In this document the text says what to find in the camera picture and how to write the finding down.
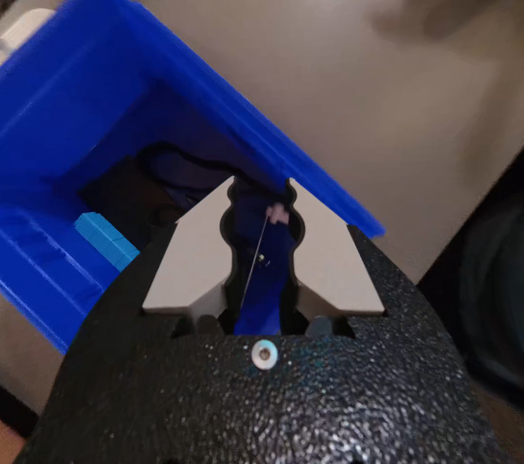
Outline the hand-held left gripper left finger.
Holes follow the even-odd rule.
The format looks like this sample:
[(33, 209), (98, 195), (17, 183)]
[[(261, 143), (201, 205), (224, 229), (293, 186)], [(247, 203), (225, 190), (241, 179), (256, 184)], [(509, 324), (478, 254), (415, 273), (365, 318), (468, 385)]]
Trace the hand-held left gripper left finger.
[(229, 177), (176, 223), (142, 304), (147, 313), (200, 319), (226, 310), (225, 284), (233, 270), (233, 251), (223, 231), (232, 207)]

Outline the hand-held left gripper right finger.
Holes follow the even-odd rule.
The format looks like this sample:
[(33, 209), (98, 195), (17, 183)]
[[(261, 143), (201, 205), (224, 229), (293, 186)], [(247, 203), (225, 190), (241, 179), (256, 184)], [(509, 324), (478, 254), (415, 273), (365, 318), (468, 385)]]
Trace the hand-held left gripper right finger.
[(306, 319), (383, 316), (386, 309), (348, 224), (295, 179), (288, 179), (287, 187), (290, 216), (299, 225), (290, 260), (297, 311)]

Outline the large blue plastic bin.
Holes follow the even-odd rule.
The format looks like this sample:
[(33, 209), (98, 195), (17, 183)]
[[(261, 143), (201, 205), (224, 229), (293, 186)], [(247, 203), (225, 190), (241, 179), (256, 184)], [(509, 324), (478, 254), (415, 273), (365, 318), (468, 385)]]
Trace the large blue plastic bin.
[(276, 189), (296, 179), (368, 238), (385, 227), (138, 2), (65, 0), (1, 65), (1, 293), (63, 355), (118, 271), (78, 192), (167, 141)]

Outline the light blue cube bar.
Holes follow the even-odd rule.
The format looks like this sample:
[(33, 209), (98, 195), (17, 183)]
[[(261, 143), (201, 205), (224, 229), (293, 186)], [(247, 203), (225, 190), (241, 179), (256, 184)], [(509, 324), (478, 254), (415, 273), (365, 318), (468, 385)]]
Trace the light blue cube bar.
[(124, 271), (140, 254), (140, 251), (99, 213), (81, 214), (75, 221), (75, 229), (119, 272)]

